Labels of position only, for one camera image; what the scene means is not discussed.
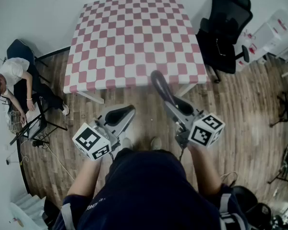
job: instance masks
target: sneaker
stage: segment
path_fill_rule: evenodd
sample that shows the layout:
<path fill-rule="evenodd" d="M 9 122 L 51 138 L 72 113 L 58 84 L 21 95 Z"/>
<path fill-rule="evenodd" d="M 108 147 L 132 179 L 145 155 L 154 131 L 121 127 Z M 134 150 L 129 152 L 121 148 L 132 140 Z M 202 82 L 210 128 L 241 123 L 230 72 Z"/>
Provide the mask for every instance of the sneaker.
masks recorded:
<path fill-rule="evenodd" d="M 69 113 L 69 107 L 65 103 L 63 103 L 63 111 L 62 111 L 62 113 L 65 116 L 68 115 L 68 113 Z"/>
<path fill-rule="evenodd" d="M 132 150 L 132 142 L 129 138 L 124 138 L 123 140 L 123 144 L 122 144 L 123 148 L 129 148 Z"/>
<path fill-rule="evenodd" d="M 150 142 L 150 149 L 151 150 L 160 150 L 161 149 L 161 138 L 160 137 L 154 137 L 152 141 Z"/>

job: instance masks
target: white wall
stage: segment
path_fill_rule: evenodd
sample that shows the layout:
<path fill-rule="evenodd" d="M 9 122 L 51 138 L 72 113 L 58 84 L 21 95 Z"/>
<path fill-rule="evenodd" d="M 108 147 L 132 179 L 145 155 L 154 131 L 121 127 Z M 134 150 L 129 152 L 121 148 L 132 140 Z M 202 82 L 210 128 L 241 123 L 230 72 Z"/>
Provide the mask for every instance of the white wall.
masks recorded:
<path fill-rule="evenodd" d="M 79 12 L 92 1 L 95 0 L 0 0 L 0 56 L 5 55 L 15 38 L 30 41 L 38 55 L 70 46 Z M 203 5 L 211 6 L 211 0 L 182 2 L 190 18 L 201 12 Z M 255 32 L 277 9 L 288 11 L 288 0 L 251 2 L 254 17 L 247 25 L 250 32 Z"/>
<path fill-rule="evenodd" d="M 6 165 L 6 158 L 16 149 L 16 143 L 9 146 L 13 139 L 4 119 L 3 105 L 0 103 L 0 230 L 21 229 L 17 222 L 12 221 L 9 203 L 26 192 L 19 163 Z M 10 161 L 18 161 L 17 151 L 10 157 Z"/>

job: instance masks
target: white t-shirt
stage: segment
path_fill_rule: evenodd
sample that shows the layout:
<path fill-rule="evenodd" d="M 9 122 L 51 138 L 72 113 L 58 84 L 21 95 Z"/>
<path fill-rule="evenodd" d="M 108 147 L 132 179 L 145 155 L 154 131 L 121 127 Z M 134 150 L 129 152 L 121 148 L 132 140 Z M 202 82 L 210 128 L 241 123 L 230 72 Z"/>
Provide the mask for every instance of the white t-shirt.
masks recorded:
<path fill-rule="evenodd" d="M 7 86 L 3 96 L 7 95 L 8 87 L 14 86 L 21 80 L 23 72 L 28 70 L 29 65 L 30 62 L 22 58 L 10 58 L 3 63 L 0 74 L 5 77 Z"/>

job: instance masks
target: chair armrest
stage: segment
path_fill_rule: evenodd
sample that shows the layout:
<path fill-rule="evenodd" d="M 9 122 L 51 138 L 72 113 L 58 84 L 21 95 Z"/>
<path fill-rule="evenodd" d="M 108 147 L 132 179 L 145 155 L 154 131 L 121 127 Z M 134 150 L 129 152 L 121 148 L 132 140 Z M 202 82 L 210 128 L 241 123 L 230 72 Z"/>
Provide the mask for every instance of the chair armrest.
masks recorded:
<path fill-rule="evenodd" d="M 249 63 L 250 62 L 250 56 L 249 56 L 249 51 L 246 48 L 246 46 L 242 45 L 242 52 L 240 54 L 236 55 L 235 59 L 239 59 L 243 56 L 245 62 Z"/>
<path fill-rule="evenodd" d="M 201 30 L 208 33 L 209 32 L 209 20 L 206 18 L 202 18 L 200 27 L 201 27 Z"/>

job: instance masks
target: wooden floor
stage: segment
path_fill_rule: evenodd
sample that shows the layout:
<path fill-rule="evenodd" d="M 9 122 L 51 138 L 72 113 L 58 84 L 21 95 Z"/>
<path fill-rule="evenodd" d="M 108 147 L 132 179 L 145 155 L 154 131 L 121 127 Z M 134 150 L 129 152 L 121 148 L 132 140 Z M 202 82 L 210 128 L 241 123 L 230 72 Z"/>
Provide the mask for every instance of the wooden floor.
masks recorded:
<path fill-rule="evenodd" d="M 150 139 L 160 136 L 163 149 L 179 156 L 180 148 L 173 136 L 173 122 L 167 118 L 161 99 L 152 87 L 97 91 L 105 99 L 105 105 L 96 104 L 78 94 L 64 94 L 67 58 L 68 52 L 60 53 L 45 60 L 49 68 L 43 65 L 37 68 L 51 81 L 55 94 L 61 96 L 70 108 L 67 117 L 52 110 L 48 119 L 68 128 L 68 131 L 56 130 L 51 134 L 50 148 L 74 178 L 84 157 L 75 148 L 73 135 L 83 122 L 90 122 L 105 106 L 114 104 L 135 106 L 136 116 L 125 136 L 137 143 L 137 149 L 148 150 Z M 281 111 L 276 96 L 288 91 L 288 78 L 282 79 L 280 76 L 288 70 L 288 65 L 282 64 L 282 61 L 269 57 L 265 66 L 254 63 L 235 75 L 221 73 L 220 84 L 197 85 L 184 96 L 198 108 L 217 114 L 226 123 L 219 141 L 210 148 L 219 173 L 236 171 L 239 174 L 236 184 L 249 188 L 259 201 L 267 203 L 272 209 L 282 207 L 283 202 L 288 200 L 288 183 L 266 183 L 279 169 L 282 151 L 288 142 L 288 124 L 281 123 L 274 128 L 268 126 Z M 172 86 L 172 89 L 176 91 L 178 86 Z M 24 162 L 24 170 L 31 193 L 47 196 L 60 206 L 73 179 L 49 150 L 33 148 L 26 142 L 22 145 L 22 153 L 30 159 Z M 196 188 L 188 151 L 185 151 L 181 162 L 189 182 Z M 97 191 L 104 185 L 110 165 L 111 158 L 107 155 L 102 161 Z M 230 183 L 233 179 L 234 175 L 231 175 L 226 182 Z M 273 197 L 277 188 L 278 194 Z"/>

